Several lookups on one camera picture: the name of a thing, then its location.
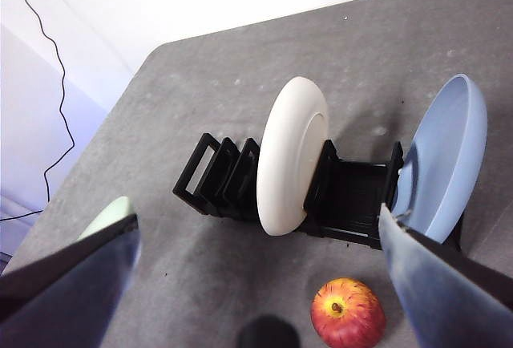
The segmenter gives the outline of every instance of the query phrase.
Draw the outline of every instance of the light blue bowl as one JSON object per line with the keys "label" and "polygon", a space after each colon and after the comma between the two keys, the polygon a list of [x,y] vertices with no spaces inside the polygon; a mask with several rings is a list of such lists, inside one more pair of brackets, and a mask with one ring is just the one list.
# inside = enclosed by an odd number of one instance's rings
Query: light blue bowl
{"label": "light blue bowl", "polygon": [[467,206],[483,161],[487,107],[464,74],[455,75],[422,118],[405,158],[392,213],[444,242]]}

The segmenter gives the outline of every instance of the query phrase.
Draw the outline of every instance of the black object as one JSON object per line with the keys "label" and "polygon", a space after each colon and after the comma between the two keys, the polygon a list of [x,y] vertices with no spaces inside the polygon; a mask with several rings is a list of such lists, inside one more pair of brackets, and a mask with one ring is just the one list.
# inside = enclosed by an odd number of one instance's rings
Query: black object
{"label": "black object", "polygon": [[[194,192],[189,192],[187,186],[208,147],[214,155]],[[173,193],[202,214],[256,222],[259,152],[252,138],[239,152],[229,138],[220,144],[204,133]],[[399,142],[389,161],[365,163],[339,159],[332,141],[325,141],[304,203],[308,216],[297,230],[380,249],[380,204],[391,208],[402,165]]]}
{"label": "black object", "polygon": [[465,218],[465,212],[459,217],[456,226],[452,229],[447,239],[442,243],[442,245],[449,246],[452,249],[455,249],[457,252],[462,253],[461,239],[462,239],[462,228],[463,228],[463,219]]}
{"label": "black object", "polygon": [[272,314],[252,320],[240,330],[236,348],[300,348],[296,329]]}
{"label": "black object", "polygon": [[[190,193],[187,185],[209,147],[214,155],[194,193]],[[210,134],[204,133],[176,182],[173,193],[201,214],[239,221],[258,221],[259,153],[260,147],[253,138],[248,138],[239,152],[228,137],[220,144]]]}
{"label": "black object", "polygon": [[380,206],[384,202],[392,207],[402,165],[399,142],[390,161],[365,163],[339,159],[333,143],[325,141],[305,199],[308,216],[300,230],[380,249]]}

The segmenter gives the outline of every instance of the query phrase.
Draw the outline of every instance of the apple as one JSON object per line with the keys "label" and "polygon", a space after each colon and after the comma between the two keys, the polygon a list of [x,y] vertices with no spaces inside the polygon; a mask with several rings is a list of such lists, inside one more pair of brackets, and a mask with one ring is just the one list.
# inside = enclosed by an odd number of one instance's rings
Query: apple
{"label": "apple", "polygon": [[376,295],[364,283],[341,277],[324,284],[310,310],[313,328],[331,348],[371,348],[385,331]]}

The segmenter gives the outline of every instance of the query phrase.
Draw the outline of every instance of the table surface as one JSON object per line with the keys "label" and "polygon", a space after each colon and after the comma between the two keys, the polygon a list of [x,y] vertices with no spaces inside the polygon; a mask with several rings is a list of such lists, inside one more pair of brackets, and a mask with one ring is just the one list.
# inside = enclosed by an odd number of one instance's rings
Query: table surface
{"label": "table surface", "polygon": [[235,346],[253,319],[276,315],[301,346],[323,347],[310,318],[316,290],[355,277],[387,319],[379,346],[415,346],[382,252],[201,216],[171,193],[201,133],[260,143],[279,90],[312,79],[329,105],[339,156],[407,150],[439,88],[467,73],[482,89],[488,139],[463,227],[465,253],[513,276],[513,0],[357,0],[154,50],[6,271],[73,242],[127,195],[143,251],[105,347]]}

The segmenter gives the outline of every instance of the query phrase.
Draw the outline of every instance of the black cable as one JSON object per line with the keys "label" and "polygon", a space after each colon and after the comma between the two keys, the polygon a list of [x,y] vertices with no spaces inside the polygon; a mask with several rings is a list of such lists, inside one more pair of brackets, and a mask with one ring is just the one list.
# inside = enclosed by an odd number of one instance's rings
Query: black cable
{"label": "black cable", "polygon": [[[66,88],[64,87],[64,78],[66,77],[66,69],[64,68],[64,64],[63,64],[63,61],[61,60],[61,56],[59,54],[59,48],[57,47],[57,43],[55,42],[54,39],[52,39],[51,37],[49,37],[48,35],[46,35],[46,32],[45,32],[45,29],[43,28],[42,26],[42,20],[41,20],[41,17],[39,16],[38,12],[34,9],[34,7],[32,7],[32,5],[29,3],[28,0],[24,0],[26,5],[29,6],[29,8],[32,10],[32,12],[35,14],[35,16],[38,18],[39,20],[39,27],[41,28],[41,32],[42,34],[44,35],[44,37],[46,39],[48,39],[49,41],[51,41],[53,44],[54,44],[54,47],[55,47],[55,54],[57,55],[57,60],[59,61],[60,65],[61,65],[61,68],[63,69],[63,77],[61,78],[61,87],[63,89],[63,97],[61,98],[61,103],[59,105],[59,113],[60,115],[62,116],[63,118],[63,121],[64,121],[64,124],[66,125],[66,130],[67,130],[67,134],[70,136],[70,139],[71,139],[71,146],[59,157],[58,160],[56,160],[52,165],[50,165],[46,170],[45,172],[43,173],[43,176],[45,178],[45,184],[46,184],[46,202],[50,202],[50,184],[48,183],[48,178],[46,177],[46,174],[55,166],[57,165],[59,162],[61,162],[61,160],[66,156],[67,153],[69,153],[74,147],[75,147],[75,139],[73,138],[73,135],[71,134],[70,132],[70,128],[67,124],[67,120],[66,120],[66,116],[64,115],[63,113],[63,104],[64,104],[64,99],[66,98]],[[17,219],[17,218],[22,218],[22,217],[26,217],[26,216],[31,216],[33,214],[36,214],[36,213],[41,213],[42,210],[37,210],[37,211],[34,211],[34,212],[30,212],[30,213],[27,213],[27,214],[24,214],[22,216],[14,216],[14,217],[7,217],[7,218],[2,218],[0,221],[7,221],[7,220],[14,220],[14,219]]]}

